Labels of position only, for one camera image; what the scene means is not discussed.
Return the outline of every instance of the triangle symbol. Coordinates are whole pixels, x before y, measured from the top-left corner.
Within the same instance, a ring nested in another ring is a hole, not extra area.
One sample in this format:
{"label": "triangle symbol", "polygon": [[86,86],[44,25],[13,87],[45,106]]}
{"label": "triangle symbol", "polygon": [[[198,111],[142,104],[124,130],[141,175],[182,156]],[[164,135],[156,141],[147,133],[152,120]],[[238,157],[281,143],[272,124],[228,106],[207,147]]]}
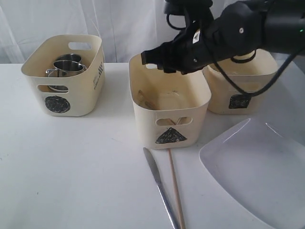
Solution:
{"label": "triangle symbol", "polygon": [[166,143],[175,143],[175,142],[182,142],[187,140],[182,134],[180,134],[174,128],[169,128],[165,131],[160,137],[158,137],[156,143],[157,144],[166,144]]}

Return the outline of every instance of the white backdrop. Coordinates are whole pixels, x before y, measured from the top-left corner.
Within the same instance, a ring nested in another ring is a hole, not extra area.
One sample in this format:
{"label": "white backdrop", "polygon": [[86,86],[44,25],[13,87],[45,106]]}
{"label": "white backdrop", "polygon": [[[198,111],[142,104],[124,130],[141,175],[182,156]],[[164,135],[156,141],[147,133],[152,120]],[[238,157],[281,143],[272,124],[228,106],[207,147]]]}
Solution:
{"label": "white backdrop", "polygon": [[[214,0],[213,14],[235,0]],[[0,63],[23,63],[58,34],[102,37],[106,62],[128,62],[145,49],[171,40],[164,0],[0,0]],[[183,26],[183,17],[171,17]]]}

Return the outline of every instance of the sticker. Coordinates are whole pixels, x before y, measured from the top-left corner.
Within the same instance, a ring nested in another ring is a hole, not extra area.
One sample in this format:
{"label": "sticker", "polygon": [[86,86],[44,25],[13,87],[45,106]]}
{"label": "sticker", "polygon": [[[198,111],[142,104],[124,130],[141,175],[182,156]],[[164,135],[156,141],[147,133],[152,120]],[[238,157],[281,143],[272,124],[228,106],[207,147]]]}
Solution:
{"label": "sticker", "polygon": [[59,96],[49,96],[45,99],[46,107],[54,113],[65,113],[70,110],[70,103]]}
{"label": "sticker", "polygon": [[200,30],[194,34],[193,44],[197,43],[199,41],[199,38],[200,38]]}
{"label": "sticker", "polygon": [[96,89],[97,84],[100,81],[102,73],[103,73],[103,62],[101,62],[100,66],[99,66],[99,69],[97,70],[97,74],[94,77],[94,80],[93,80],[93,87],[94,87],[94,89]]}
{"label": "sticker", "polygon": [[156,143],[157,144],[166,144],[166,143],[175,143],[175,142],[182,142],[187,140],[182,134],[180,134],[174,128],[169,128],[165,131],[160,137],[158,137]]}
{"label": "sticker", "polygon": [[229,109],[246,109],[251,101],[251,97],[244,94],[233,95],[230,99]]}

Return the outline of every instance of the clear plastic tray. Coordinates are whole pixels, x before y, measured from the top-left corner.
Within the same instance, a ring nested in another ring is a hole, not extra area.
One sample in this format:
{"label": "clear plastic tray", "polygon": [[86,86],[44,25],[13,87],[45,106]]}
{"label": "clear plastic tray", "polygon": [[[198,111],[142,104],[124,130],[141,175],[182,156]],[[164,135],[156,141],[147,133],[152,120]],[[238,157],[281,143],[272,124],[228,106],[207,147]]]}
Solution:
{"label": "clear plastic tray", "polygon": [[244,208],[276,229],[305,228],[305,147],[247,119],[205,145],[200,160]]}

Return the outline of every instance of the white table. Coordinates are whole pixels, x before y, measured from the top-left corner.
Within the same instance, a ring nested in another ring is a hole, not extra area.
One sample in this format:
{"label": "white table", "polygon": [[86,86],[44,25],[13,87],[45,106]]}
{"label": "white table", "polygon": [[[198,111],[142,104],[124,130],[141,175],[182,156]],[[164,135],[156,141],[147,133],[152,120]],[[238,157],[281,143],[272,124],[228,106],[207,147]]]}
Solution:
{"label": "white table", "polygon": [[[20,68],[0,65],[0,228],[170,229],[137,138],[128,64],[105,65],[96,108],[84,117],[43,113]],[[291,64],[251,117],[305,145],[304,90],[305,76]],[[204,144],[246,117],[208,112],[198,142],[173,150],[187,228],[269,228],[235,202],[198,157]],[[153,154],[175,206],[168,154]]]}

